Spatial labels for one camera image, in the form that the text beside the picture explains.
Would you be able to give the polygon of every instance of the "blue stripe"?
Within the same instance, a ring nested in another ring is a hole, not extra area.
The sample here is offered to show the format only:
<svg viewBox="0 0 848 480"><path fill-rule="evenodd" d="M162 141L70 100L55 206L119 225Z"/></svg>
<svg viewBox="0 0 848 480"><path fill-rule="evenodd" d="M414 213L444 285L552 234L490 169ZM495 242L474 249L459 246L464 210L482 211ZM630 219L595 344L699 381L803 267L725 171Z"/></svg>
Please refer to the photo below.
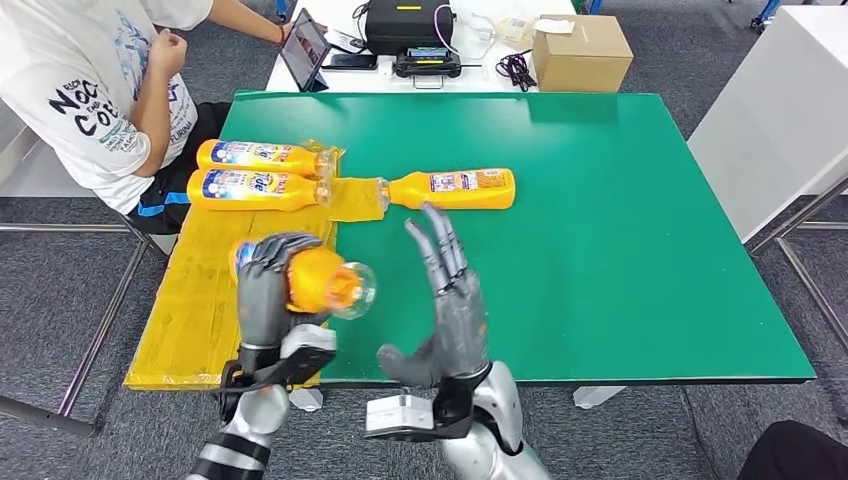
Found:
<svg viewBox="0 0 848 480"><path fill-rule="evenodd" d="M138 202L138 208L136 210L137 210L139 217L155 217L156 215L159 215L160 213L164 212L165 211L165 205L168 205L170 203L178 203L178 204L182 204L182 205L187 205L191 202L188 200L188 194L171 192L171 193L169 193L168 195L165 196L165 204L164 205L155 205L155 206L152 206L152 207L145 207L139 201Z"/></svg>
<svg viewBox="0 0 848 480"><path fill-rule="evenodd" d="M180 203L183 205L189 204L191 202L188 201L187 193L174 193L171 192L165 197L165 205L169 203Z"/></svg>

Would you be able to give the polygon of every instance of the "bottle label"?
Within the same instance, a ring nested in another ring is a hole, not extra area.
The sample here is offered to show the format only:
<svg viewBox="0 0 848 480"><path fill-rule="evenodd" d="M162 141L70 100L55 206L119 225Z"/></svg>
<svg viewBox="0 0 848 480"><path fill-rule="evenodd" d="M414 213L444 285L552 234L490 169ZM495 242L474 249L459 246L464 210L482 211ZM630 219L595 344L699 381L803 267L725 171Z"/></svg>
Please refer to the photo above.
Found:
<svg viewBox="0 0 848 480"><path fill-rule="evenodd" d="M497 168L467 172L436 173L430 175L431 192L468 191L481 188L505 187L506 177Z"/></svg>
<svg viewBox="0 0 848 480"><path fill-rule="evenodd" d="M282 163L291 145L252 142L218 142L212 147L212 162L250 165L252 163Z"/></svg>
<svg viewBox="0 0 848 480"><path fill-rule="evenodd" d="M236 247L233 252L233 277L238 279L238 271L243 265L253 259L253 252L256 251L256 244L253 242L245 242Z"/></svg>
<svg viewBox="0 0 848 480"><path fill-rule="evenodd" d="M230 200L279 198L286 188L286 178L285 173L209 170L203 179L203 196Z"/></svg>

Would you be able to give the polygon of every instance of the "orange bottle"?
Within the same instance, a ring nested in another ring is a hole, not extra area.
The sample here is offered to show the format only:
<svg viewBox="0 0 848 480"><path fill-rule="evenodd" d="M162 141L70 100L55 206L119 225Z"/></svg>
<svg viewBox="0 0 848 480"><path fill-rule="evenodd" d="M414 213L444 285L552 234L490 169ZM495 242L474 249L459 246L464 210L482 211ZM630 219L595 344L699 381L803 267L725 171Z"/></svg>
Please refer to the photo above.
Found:
<svg viewBox="0 0 848 480"><path fill-rule="evenodd" d="M197 170L188 180L192 206L206 210L293 212L330 201L330 178L307 180L293 173Z"/></svg>
<svg viewBox="0 0 848 480"><path fill-rule="evenodd" d="M317 143L301 147L207 140L197 149L197 166L200 169L251 169L294 173L317 179L332 176L343 154L344 149L325 148Z"/></svg>
<svg viewBox="0 0 848 480"><path fill-rule="evenodd" d="M233 251L233 276L249 262L256 248L247 242ZM289 262L286 272L289 286L289 310L296 312L331 312L344 319L361 317L368 311L376 295L374 272L342 257L325 247L299 252Z"/></svg>
<svg viewBox="0 0 848 480"><path fill-rule="evenodd" d="M381 179L383 203L419 209L430 202L443 209L507 209L515 200L515 177L508 168L409 175Z"/></svg>

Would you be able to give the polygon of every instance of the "cardboard box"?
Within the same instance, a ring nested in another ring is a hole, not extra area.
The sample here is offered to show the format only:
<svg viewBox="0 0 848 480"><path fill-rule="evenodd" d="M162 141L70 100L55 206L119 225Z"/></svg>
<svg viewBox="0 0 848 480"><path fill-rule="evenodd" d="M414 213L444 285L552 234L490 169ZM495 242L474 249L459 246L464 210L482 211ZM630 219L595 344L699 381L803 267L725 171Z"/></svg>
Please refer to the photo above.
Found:
<svg viewBox="0 0 848 480"><path fill-rule="evenodd" d="M533 63L543 92L617 92L633 52L615 17L543 15L570 20L570 34L536 32Z"/></svg>

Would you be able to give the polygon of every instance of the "silver robotic arm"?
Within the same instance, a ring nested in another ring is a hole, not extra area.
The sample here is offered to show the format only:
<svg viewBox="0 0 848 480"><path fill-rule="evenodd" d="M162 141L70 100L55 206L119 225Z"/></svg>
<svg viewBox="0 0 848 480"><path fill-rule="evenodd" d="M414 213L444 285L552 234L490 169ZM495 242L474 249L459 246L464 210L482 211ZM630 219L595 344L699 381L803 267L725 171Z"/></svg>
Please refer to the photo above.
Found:
<svg viewBox="0 0 848 480"><path fill-rule="evenodd" d="M439 441L464 479L550 478L523 440L521 401L509 368L488 358L480 280L447 216L429 204L422 209L433 224L438 253L411 220L406 229L421 250L433 289L433 334L409 356L384 345L377 360L390 378L438 387L438 393L432 402L412 395L368 402L366 436Z"/></svg>
<svg viewBox="0 0 848 480"><path fill-rule="evenodd" d="M218 390L224 427L206 443L187 479L261 479L271 439L289 410L286 387L302 384L336 353L326 315L290 312L286 271L297 252L320 245L312 235L273 235L238 270L239 359L228 362Z"/></svg>

